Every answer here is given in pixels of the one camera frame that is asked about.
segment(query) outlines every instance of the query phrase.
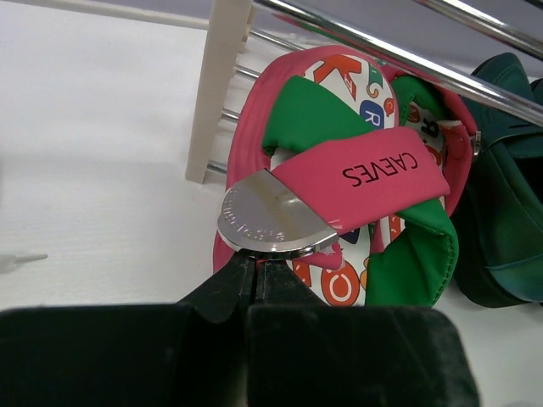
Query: white surface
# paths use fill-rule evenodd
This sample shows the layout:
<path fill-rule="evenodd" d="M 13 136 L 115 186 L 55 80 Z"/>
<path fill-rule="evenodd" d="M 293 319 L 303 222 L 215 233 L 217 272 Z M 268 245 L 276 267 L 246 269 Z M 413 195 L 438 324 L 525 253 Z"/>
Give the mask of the white surface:
<path fill-rule="evenodd" d="M 50 256 L 0 274 L 0 309 L 172 302 L 210 275 L 224 181 L 182 177 L 204 37 L 0 2 L 0 252 Z M 274 56 L 249 47 L 254 69 Z M 233 81 L 228 108 L 249 83 Z M 482 309 L 450 287 L 437 308 L 484 405 L 543 405 L 541 307 Z"/>

